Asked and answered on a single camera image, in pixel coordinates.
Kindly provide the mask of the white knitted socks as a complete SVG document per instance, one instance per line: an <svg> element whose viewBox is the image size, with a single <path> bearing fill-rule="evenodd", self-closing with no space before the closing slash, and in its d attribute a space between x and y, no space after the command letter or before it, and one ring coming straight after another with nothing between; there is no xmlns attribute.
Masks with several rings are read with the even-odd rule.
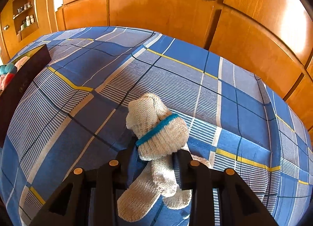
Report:
<svg viewBox="0 0 313 226"><path fill-rule="evenodd" d="M117 200L118 215L127 222L143 219L159 198L171 210L187 207L192 191L183 191L174 174L172 154L189 150L186 122L153 93L128 104L126 127L138 138L139 158L147 162L141 174Z"/></svg>

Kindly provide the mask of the red fluffy sponge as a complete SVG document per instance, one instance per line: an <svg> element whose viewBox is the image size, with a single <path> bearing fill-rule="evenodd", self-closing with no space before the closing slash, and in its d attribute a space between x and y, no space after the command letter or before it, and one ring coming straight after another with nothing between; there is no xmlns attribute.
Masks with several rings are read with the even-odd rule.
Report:
<svg viewBox="0 0 313 226"><path fill-rule="evenodd" d="M14 73L7 73L5 75L1 75L1 90L2 91L8 86L8 84L12 81L14 76L15 76Z"/></svg>

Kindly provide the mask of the blue plush bear pink dress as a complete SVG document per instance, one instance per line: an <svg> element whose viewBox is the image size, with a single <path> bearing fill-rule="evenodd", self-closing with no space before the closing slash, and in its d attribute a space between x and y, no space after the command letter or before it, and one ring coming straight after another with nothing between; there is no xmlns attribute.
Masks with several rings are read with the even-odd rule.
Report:
<svg viewBox="0 0 313 226"><path fill-rule="evenodd" d="M8 73L15 74L17 67L13 63L8 63L0 66L0 75L6 75Z"/></svg>

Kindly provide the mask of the pink towel blue band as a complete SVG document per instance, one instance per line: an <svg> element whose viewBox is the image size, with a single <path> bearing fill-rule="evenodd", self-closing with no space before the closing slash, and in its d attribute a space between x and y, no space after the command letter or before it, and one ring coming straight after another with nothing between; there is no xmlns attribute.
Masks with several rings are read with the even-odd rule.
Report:
<svg viewBox="0 0 313 226"><path fill-rule="evenodd" d="M17 71L20 70L20 68L30 59L30 57L28 56L23 56L22 58L20 58L15 64L14 66L17 68Z"/></svg>

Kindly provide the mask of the blue plaid bed cover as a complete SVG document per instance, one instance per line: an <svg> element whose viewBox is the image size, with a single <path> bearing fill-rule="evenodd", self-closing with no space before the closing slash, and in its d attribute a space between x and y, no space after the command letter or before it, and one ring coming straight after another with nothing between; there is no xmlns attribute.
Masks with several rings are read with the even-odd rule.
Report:
<svg viewBox="0 0 313 226"><path fill-rule="evenodd" d="M1 199L29 225L67 174L114 159L130 142L127 106L158 95L189 129L193 155L233 168L279 225L309 210L312 148L304 124L257 75L163 34L89 27L44 35L50 62L13 114L1 148Z"/></svg>

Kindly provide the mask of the gold shallow box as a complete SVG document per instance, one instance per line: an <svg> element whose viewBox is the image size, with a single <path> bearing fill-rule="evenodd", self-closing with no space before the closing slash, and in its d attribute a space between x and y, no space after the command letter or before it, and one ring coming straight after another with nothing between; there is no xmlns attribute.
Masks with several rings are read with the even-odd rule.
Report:
<svg viewBox="0 0 313 226"><path fill-rule="evenodd" d="M4 145L8 127L22 96L34 78L51 61L46 44L36 47L28 53L30 59L17 71L1 94L1 147Z"/></svg>

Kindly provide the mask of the wooden door with shelves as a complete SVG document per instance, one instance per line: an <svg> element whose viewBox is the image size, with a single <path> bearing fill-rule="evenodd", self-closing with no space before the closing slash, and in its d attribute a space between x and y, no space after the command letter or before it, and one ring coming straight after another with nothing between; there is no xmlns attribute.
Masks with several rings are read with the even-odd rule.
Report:
<svg viewBox="0 0 313 226"><path fill-rule="evenodd" d="M24 46L58 31L54 0L1 0L1 62Z"/></svg>

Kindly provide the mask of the wooden wardrobe wall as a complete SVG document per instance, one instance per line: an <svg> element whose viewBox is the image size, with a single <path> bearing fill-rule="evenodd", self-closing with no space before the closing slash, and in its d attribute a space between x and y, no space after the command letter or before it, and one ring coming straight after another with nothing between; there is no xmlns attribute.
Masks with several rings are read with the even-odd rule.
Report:
<svg viewBox="0 0 313 226"><path fill-rule="evenodd" d="M257 74L312 131L312 17L301 0L54 0L60 30L145 28Z"/></svg>

